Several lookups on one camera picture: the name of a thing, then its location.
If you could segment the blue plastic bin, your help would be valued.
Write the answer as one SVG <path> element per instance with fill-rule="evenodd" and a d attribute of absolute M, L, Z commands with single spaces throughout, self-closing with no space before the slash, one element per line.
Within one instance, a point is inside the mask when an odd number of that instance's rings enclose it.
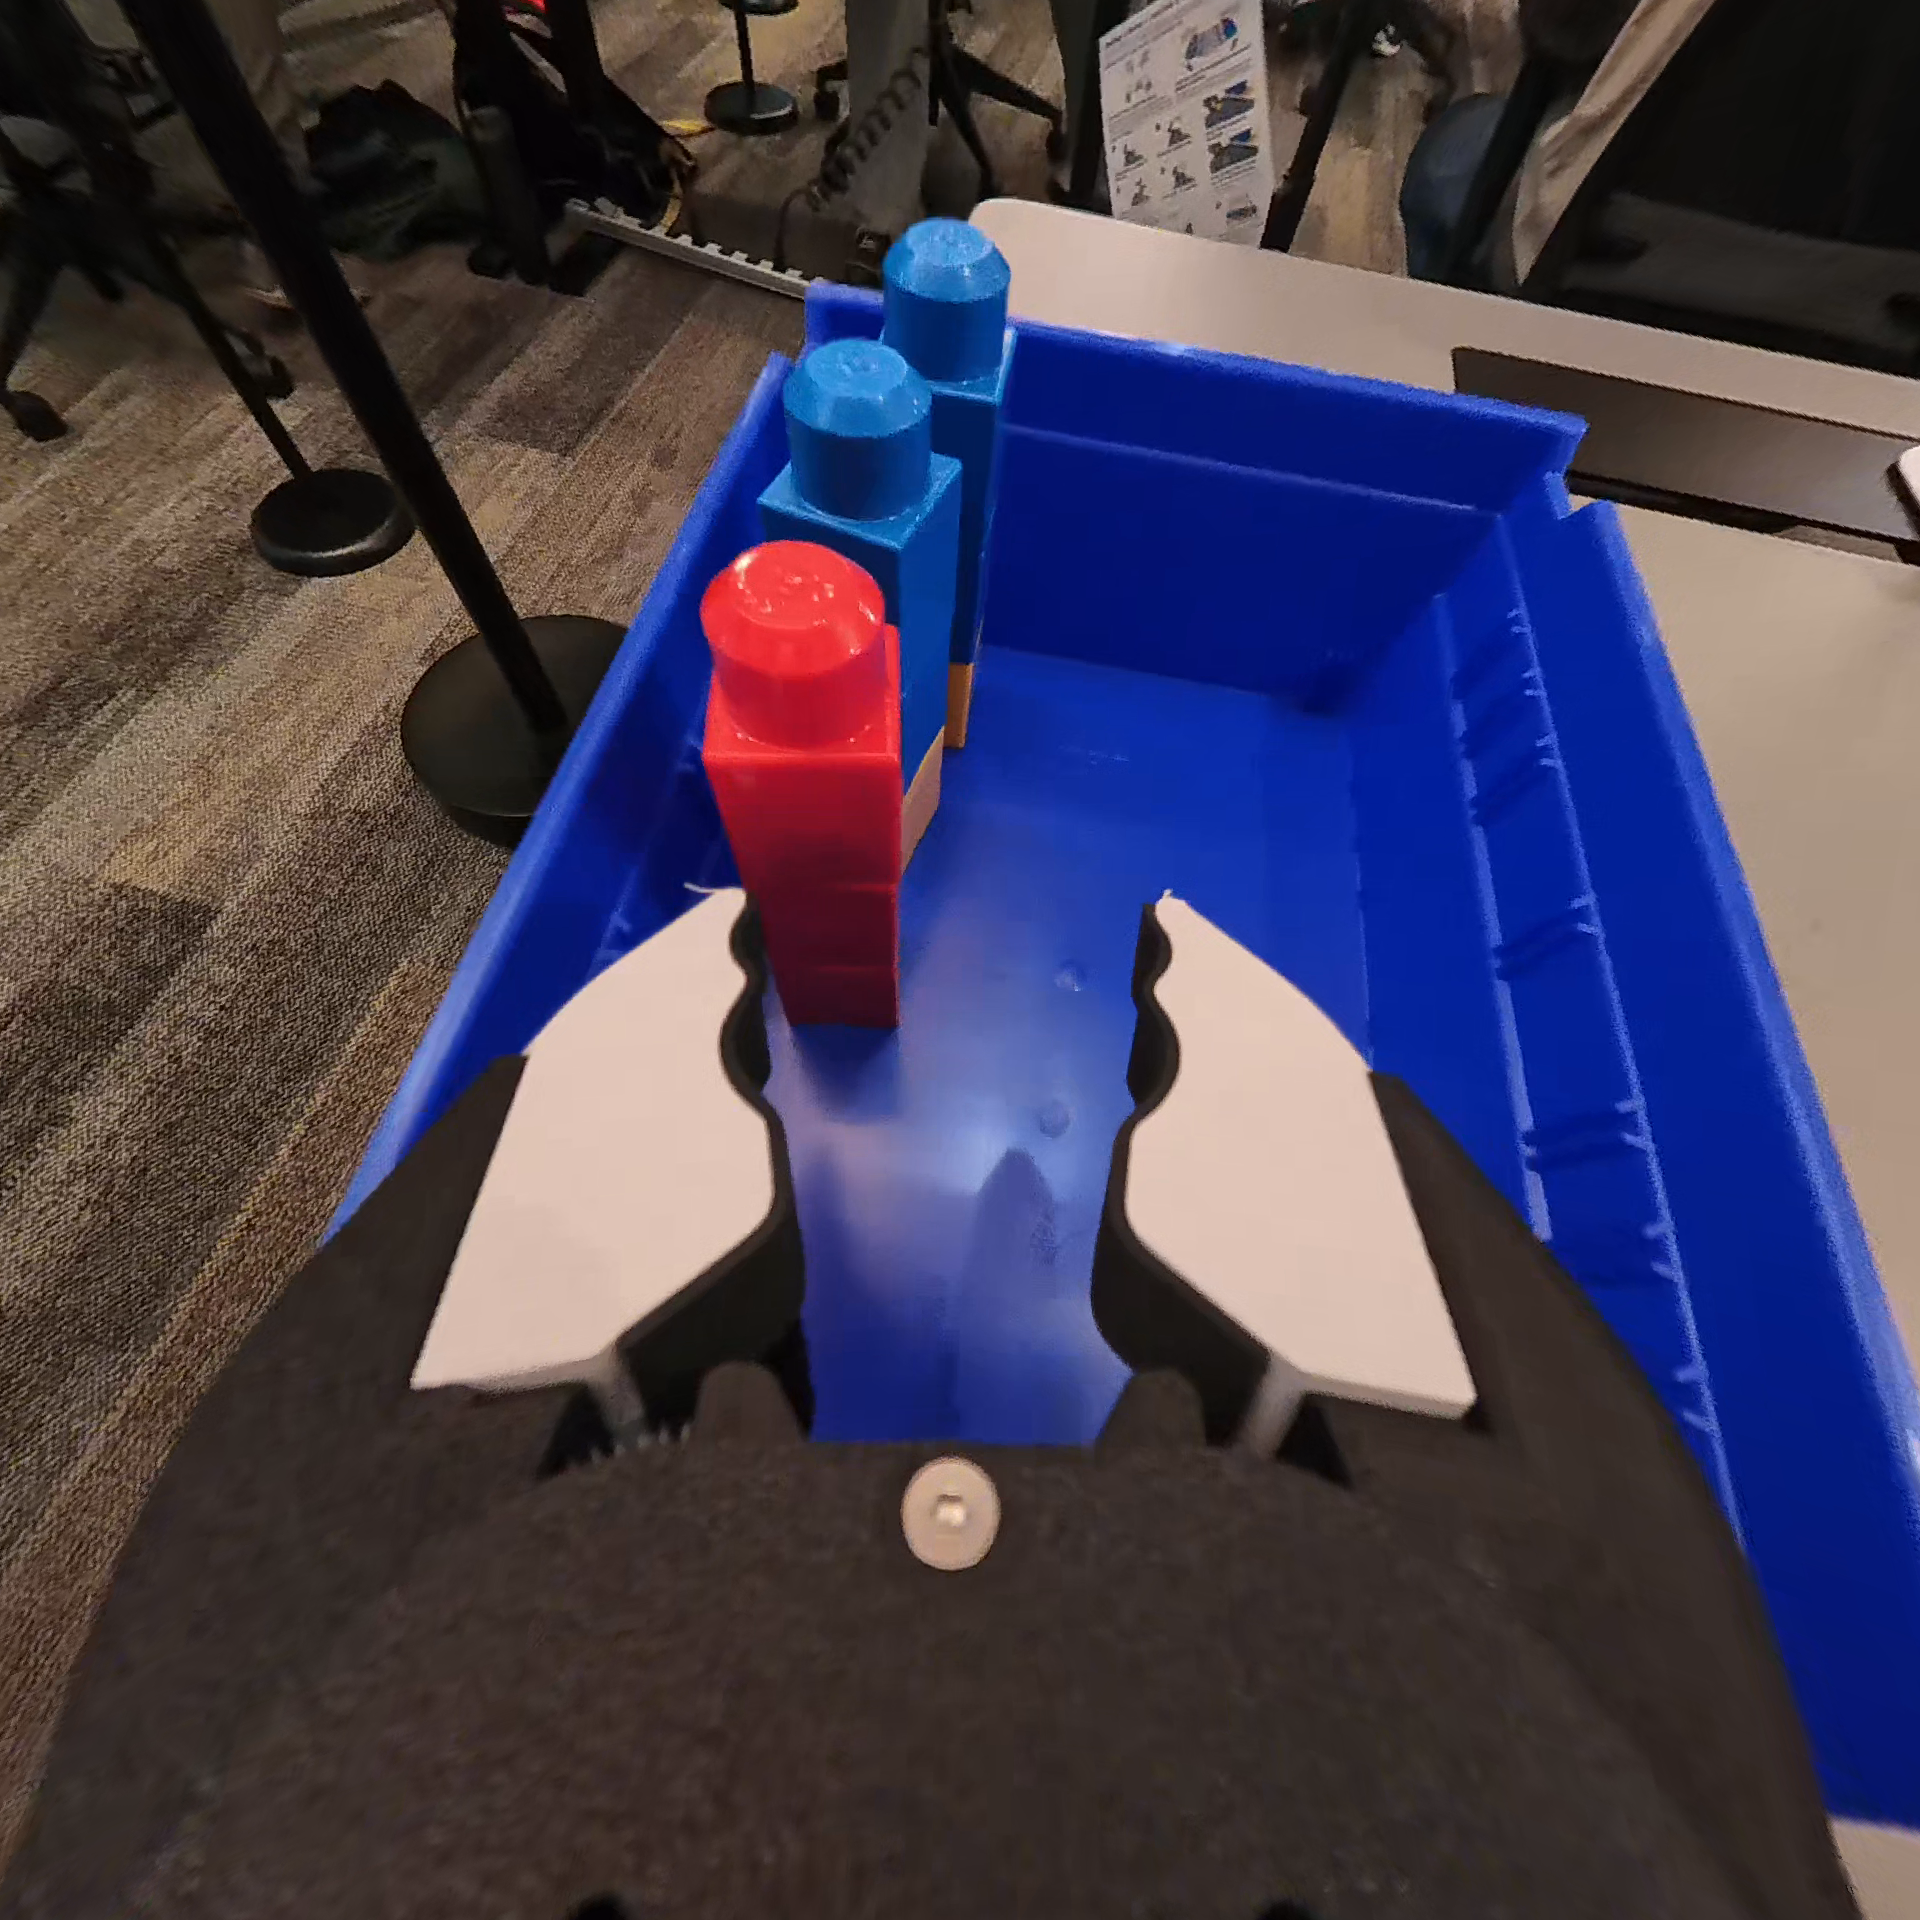
<path fill-rule="evenodd" d="M 1013 326 L 969 736 L 896 1038 L 772 1024 L 819 1435 L 1084 1444 L 1137 922 L 1403 1077 L 1590 1287 L 1782 1638 L 1831 1812 L 1920 1826 L 1920 1387 L 1581 422 Z"/>

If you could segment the black tripod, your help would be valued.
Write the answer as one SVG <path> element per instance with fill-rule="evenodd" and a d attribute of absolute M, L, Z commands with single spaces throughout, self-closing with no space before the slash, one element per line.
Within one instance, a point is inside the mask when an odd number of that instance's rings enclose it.
<path fill-rule="evenodd" d="M 1293 253 L 1309 200 L 1312 200 L 1312 162 L 1332 144 L 1332 114 L 1343 114 L 1345 71 L 1374 51 L 1379 13 L 1390 13 L 1390 0 L 1332 0 L 1332 51 L 1321 51 L 1321 71 L 1309 84 L 1309 121 L 1298 121 L 1298 144 L 1293 144 L 1280 191 L 1266 204 L 1262 253 Z"/>

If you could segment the grey floor rail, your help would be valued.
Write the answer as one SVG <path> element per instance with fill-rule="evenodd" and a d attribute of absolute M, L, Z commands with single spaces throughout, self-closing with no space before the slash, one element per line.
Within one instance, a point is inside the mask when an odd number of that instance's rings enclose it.
<path fill-rule="evenodd" d="M 580 204 L 580 200 L 565 204 L 565 225 L 596 236 L 596 245 L 629 245 L 629 253 L 678 264 L 678 273 L 702 273 L 702 274 L 727 274 L 727 285 L 754 285 L 754 296 L 788 296 L 788 299 L 799 299 L 819 285 L 819 274 L 776 273 L 763 253 L 702 245 L 702 236 L 678 236 L 678 225 L 658 225 L 658 224 L 629 224 L 629 214 Z"/>

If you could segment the printed instruction flyer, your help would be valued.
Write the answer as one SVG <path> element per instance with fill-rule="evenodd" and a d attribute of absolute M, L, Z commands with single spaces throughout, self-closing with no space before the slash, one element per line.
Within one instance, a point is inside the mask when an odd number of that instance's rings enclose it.
<path fill-rule="evenodd" d="M 1096 45 L 1112 224 L 1262 245 L 1272 204 L 1266 7 L 1137 0 Z"/>

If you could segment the cluster of block towers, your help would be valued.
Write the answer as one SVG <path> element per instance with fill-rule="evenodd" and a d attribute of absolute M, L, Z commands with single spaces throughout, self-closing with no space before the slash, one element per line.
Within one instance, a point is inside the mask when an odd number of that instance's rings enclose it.
<path fill-rule="evenodd" d="M 879 339 L 796 361 L 763 549 L 702 592 L 702 773 L 796 1032 L 896 1032 L 896 876 L 969 725 L 1006 317 L 1006 253 L 912 224 L 879 253 Z"/>

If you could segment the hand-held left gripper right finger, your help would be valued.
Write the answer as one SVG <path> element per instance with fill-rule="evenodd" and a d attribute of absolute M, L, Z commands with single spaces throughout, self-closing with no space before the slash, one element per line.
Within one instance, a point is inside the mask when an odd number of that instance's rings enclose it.
<path fill-rule="evenodd" d="M 1280 1451 L 1309 1400 L 1480 1405 L 1364 1056 L 1177 889 L 1137 922 L 1125 1096 L 1096 1332 L 1177 1376 L 1206 1444 Z"/>

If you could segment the black office chair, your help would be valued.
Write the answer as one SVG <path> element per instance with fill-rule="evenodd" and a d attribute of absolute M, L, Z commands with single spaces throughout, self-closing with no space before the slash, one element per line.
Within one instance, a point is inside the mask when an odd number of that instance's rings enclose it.
<path fill-rule="evenodd" d="M 1492 285 L 1548 71 L 1403 155 L 1403 274 Z M 1714 0 L 1587 173 L 1520 299 L 1920 375 L 1920 7 Z"/>

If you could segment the black backpack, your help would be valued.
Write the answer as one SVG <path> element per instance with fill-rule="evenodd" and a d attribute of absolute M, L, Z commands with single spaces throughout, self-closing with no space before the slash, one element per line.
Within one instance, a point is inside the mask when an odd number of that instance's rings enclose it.
<path fill-rule="evenodd" d="M 427 245 L 486 245 L 490 204 L 469 127 L 400 84 L 323 101 L 301 127 L 323 225 L 351 264 L 409 264 Z"/>

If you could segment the black stand pole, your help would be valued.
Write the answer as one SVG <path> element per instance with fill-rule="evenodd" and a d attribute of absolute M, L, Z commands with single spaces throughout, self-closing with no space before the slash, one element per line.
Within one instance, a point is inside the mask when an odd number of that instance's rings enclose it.
<path fill-rule="evenodd" d="M 400 704 L 409 773 L 469 823 L 478 845 L 519 847 L 624 652 L 610 619 L 585 613 L 519 613 L 469 501 L 453 492 L 351 274 L 331 253 L 331 225 L 256 114 L 256 92 L 227 60 L 227 30 L 195 0 L 120 0 L 177 114 L 195 121 L 215 173 L 256 224 L 280 285 L 294 296 L 339 395 L 351 403 L 371 450 L 417 517 L 440 581 L 454 592 L 478 640 L 453 647 Z"/>
<path fill-rule="evenodd" d="M 27 155 L 18 143 L 0 143 L 0 179 L 5 179 L 5 204 L 0 204 L 0 273 L 5 273 L 0 408 L 27 443 L 66 443 L 66 419 L 18 382 L 18 361 L 27 361 L 56 274 L 74 273 L 110 299 L 120 299 L 120 285 L 144 285 L 195 326 L 195 342 L 215 355 L 215 367 L 227 375 L 227 395 L 247 403 L 247 419 L 264 422 L 264 443 L 288 466 L 288 486 L 256 508 L 256 558 L 272 574 L 343 581 L 343 574 L 389 565 L 417 541 L 417 517 L 400 508 L 400 492 L 386 478 L 313 466 L 294 450 L 294 433 L 280 422 L 280 403 L 294 395 L 294 375 L 264 355 L 264 339 L 215 317 L 215 299 L 177 273 L 175 236 L 144 214 L 132 214 L 132 200 L 66 191 L 56 162 Z"/>

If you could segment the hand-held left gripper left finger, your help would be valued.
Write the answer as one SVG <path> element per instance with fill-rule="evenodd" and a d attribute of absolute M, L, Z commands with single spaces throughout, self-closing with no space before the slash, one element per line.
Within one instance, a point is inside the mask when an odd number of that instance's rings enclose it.
<path fill-rule="evenodd" d="M 763 904 L 702 889 L 521 1044 L 409 1387 L 585 1387 L 636 1435 L 772 1365 L 813 1427 L 799 1287 Z"/>

